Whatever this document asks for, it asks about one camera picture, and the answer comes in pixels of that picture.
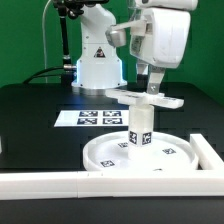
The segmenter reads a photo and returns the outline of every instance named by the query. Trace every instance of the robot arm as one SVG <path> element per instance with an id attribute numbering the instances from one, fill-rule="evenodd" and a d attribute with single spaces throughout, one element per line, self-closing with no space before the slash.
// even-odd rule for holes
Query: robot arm
<path id="1" fill-rule="evenodd" d="M 125 43 L 124 28 L 131 28 L 130 54 L 141 62 L 141 66 L 150 66 L 151 73 L 147 86 L 149 95 L 159 94 L 165 68 L 179 66 L 190 27 L 190 14 L 186 10 L 194 10 L 197 3 L 197 0 L 135 0 L 135 7 L 140 11 L 138 18 L 136 16 L 134 21 L 118 24 L 107 30 L 108 42 L 117 47 Z M 134 103 L 132 101 L 133 104 L 137 102 L 141 104 L 147 101 L 142 101 L 142 97 L 141 100 L 134 100 Z M 167 107 L 167 105 L 170 103 L 162 103 L 160 106 Z"/>

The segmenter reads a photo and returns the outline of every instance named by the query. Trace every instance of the qr-like marker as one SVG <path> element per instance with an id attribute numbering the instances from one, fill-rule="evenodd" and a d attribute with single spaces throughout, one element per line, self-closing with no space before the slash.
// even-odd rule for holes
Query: qr-like marker
<path id="1" fill-rule="evenodd" d="M 118 145 L 119 145 L 121 148 L 127 148 L 127 147 L 128 147 L 128 143 L 127 143 L 127 142 L 119 143 Z"/>
<path id="2" fill-rule="evenodd" d="M 152 133 L 148 132 L 142 135 L 142 145 L 150 144 L 152 141 Z"/>
<path id="3" fill-rule="evenodd" d="M 122 124 L 121 118 L 103 118 L 103 124 Z"/>
<path id="4" fill-rule="evenodd" d="M 102 164 L 103 167 L 111 167 L 111 166 L 115 165 L 111 160 L 103 161 L 103 162 L 100 162 L 100 163 Z"/>
<path id="5" fill-rule="evenodd" d="M 167 155 L 176 153 L 176 151 L 174 151 L 174 150 L 171 149 L 171 148 L 169 148 L 169 149 L 164 149 L 163 152 L 165 152 Z"/>
<path id="6" fill-rule="evenodd" d="M 80 118 L 77 122 L 78 125 L 94 125 L 97 124 L 97 118 Z"/>
<path id="7" fill-rule="evenodd" d="M 137 133 L 130 131 L 129 132 L 129 141 L 137 145 Z"/>
<path id="8" fill-rule="evenodd" d="M 97 117 L 98 111 L 80 111 L 79 117 Z"/>
<path id="9" fill-rule="evenodd" d="M 121 111 L 103 111 L 104 117 L 121 117 Z"/>

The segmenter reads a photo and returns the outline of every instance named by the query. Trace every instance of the green wall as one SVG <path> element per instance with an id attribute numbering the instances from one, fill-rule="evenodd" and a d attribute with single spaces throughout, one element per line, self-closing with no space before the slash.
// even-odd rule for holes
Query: green wall
<path id="1" fill-rule="evenodd" d="M 1 4 L 0 86 L 21 83 L 44 68 L 41 19 L 47 0 L 4 1 Z M 105 5 L 117 22 L 128 18 L 126 0 Z M 200 0 L 192 23 L 184 59 L 176 70 L 167 70 L 165 81 L 189 82 L 224 104 L 224 1 Z M 61 37 L 57 12 L 51 7 L 46 18 L 48 66 L 61 65 Z M 69 21 L 70 51 L 74 61 L 81 54 L 79 20 Z M 135 80 L 135 59 L 128 47 L 118 49 L 125 63 L 125 77 Z"/>

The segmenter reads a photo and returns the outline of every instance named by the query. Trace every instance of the table surface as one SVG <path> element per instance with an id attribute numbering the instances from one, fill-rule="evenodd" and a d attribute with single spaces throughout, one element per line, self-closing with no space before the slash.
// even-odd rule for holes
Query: table surface
<path id="1" fill-rule="evenodd" d="M 128 86 L 143 91 L 136 85 Z M 154 130 L 189 140 L 201 133 L 224 157 L 224 107 L 187 83 L 164 83 L 161 92 L 182 98 L 177 110 L 155 108 Z M 0 171 L 83 170 L 91 139 L 127 127 L 54 127 L 61 110 L 123 110 L 104 96 L 84 96 L 59 84 L 0 89 Z M 223 197 L 86 198 L 0 201 L 0 223 L 223 223 Z"/>

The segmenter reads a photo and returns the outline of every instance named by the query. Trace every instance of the circular tray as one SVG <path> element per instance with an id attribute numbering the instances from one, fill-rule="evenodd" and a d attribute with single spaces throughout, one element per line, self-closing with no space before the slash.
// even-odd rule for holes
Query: circular tray
<path id="1" fill-rule="evenodd" d="M 147 157 L 131 160 L 128 157 L 128 131 L 102 135 L 85 145 L 84 167 L 88 171 L 178 171 L 198 167 L 197 155 L 183 139 L 153 132 L 151 146 Z"/>

